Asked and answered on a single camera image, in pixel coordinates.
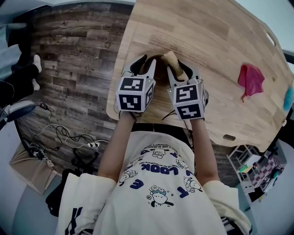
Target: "folded cloth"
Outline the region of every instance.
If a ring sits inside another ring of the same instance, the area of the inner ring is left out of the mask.
[[[263,92],[262,82],[265,80],[260,69],[252,64],[243,64],[239,74],[238,83],[245,88],[245,93],[241,97],[244,102],[246,96]]]

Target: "beige object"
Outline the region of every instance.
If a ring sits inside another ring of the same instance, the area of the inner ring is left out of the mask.
[[[265,151],[288,113],[283,102],[293,74],[272,31],[233,0],[137,0],[115,63],[107,114],[119,117],[115,91],[124,64],[138,55],[170,50],[200,71],[209,93],[205,122],[210,138],[219,145],[254,145]],[[243,63],[254,64],[265,76],[264,92],[244,103],[244,89],[237,83]],[[184,128],[176,115],[161,121],[174,108],[168,86],[157,85],[139,122]]]
[[[179,65],[178,58],[175,56],[174,52],[171,50],[168,53],[165,53],[161,59],[164,61],[165,65],[170,65],[174,69],[177,77],[183,74],[183,70]]]
[[[39,160],[30,157],[22,144],[19,145],[10,161],[10,166],[31,188],[40,194],[44,193],[56,175],[55,171],[47,166],[45,159]]]

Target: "sleeve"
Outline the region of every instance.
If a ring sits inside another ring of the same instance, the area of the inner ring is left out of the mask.
[[[116,182],[112,179],[69,174],[62,193],[56,235],[92,234],[106,199]]]
[[[238,189],[217,180],[207,182],[203,189],[220,215],[227,234],[251,234],[251,223],[239,209]]]

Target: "black pants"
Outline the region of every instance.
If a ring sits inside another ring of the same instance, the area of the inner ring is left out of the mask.
[[[10,83],[13,87],[7,83],[0,82],[0,107],[4,108],[6,104],[13,104],[22,98],[33,94],[34,87],[32,79],[37,78],[38,74],[38,68],[35,65],[30,65],[15,71],[4,80],[5,82]]]
[[[132,129],[132,132],[133,131],[154,131],[169,134],[176,139],[183,141],[190,147],[190,143],[186,136],[186,133],[181,127],[153,123],[135,123]]]

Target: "blue object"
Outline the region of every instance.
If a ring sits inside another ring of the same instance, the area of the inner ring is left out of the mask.
[[[289,111],[292,104],[293,104],[293,96],[294,96],[294,91],[293,91],[293,86],[289,86],[286,95],[285,95],[285,101],[284,101],[284,110]]]

